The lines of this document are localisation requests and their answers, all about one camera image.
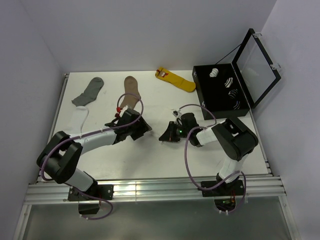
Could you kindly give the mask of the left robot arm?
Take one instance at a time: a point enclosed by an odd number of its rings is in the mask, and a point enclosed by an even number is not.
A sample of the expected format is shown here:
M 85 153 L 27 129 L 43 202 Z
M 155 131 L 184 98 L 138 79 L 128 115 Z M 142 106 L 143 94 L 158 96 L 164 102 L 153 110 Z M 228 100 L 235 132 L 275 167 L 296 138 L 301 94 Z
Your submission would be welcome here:
M 81 155 L 104 146 L 124 141 L 128 136 L 137 140 L 152 128 L 139 112 L 127 109 L 122 115 L 93 132 L 57 132 L 37 158 L 37 165 L 56 183 L 79 190 L 86 200 L 96 197 L 97 181 L 77 168 Z

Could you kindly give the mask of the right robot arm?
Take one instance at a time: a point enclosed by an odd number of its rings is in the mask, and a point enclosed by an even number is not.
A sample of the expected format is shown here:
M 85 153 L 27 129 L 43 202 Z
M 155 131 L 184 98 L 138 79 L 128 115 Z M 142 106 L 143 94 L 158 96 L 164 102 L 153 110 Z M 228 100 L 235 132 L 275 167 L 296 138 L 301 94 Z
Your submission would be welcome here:
M 201 127 L 191 112 L 178 115 L 170 121 L 165 132 L 158 138 L 160 142 L 178 143 L 186 139 L 186 144 L 200 148 L 218 142 L 226 154 L 223 166 L 217 173 L 216 189 L 222 195 L 229 194 L 239 179 L 247 156 L 253 152 L 259 141 L 238 117 L 229 117 L 215 125 Z

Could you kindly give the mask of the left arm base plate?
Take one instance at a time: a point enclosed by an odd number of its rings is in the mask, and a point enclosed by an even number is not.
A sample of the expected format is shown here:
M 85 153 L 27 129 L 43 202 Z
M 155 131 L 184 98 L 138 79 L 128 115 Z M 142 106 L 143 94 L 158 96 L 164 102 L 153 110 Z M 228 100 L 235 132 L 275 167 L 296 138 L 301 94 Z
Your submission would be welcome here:
M 112 200 L 113 199 L 113 193 L 114 193 L 114 185 L 113 184 L 98 184 L 95 186 L 92 186 L 90 189 L 84 192 L 86 195 L 104 199 L 104 200 Z M 70 202 L 75 201 L 90 201 L 94 200 L 91 197 L 87 197 L 84 195 L 81 195 L 78 190 L 76 190 L 74 187 L 70 187 L 67 200 Z

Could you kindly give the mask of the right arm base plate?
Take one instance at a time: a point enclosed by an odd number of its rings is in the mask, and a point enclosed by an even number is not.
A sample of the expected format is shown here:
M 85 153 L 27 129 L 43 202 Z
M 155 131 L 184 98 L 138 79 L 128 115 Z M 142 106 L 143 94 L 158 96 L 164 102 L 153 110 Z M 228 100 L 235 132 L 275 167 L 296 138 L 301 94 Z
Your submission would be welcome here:
M 202 197 L 231 197 L 242 196 L 245 192 L 244 183 L 241 179 L 235 180 L 231 183 L 223 183 L 212 190 L 202 190 Z

